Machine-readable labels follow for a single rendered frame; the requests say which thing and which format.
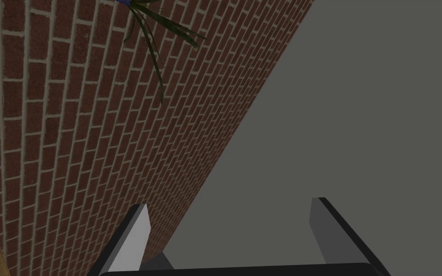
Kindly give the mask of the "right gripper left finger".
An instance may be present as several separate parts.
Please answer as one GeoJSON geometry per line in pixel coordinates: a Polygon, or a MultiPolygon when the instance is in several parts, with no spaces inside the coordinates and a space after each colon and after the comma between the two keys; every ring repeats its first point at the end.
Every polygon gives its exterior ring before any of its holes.
{"type": "Polygon", "coordinates": [[[150,232],[147,205],[134,204],[87,276],[138,276],[150,232]]]}

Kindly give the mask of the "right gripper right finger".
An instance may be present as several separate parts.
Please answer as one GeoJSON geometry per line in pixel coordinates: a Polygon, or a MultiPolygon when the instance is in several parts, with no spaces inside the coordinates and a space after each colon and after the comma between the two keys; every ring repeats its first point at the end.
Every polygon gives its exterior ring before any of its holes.
{"type": "Polygon", "coordinates": [[[366,263],[373,276],[391,276],[383,263],[325,197],[311,200],[309,224],[327,264],[366,263]]]}

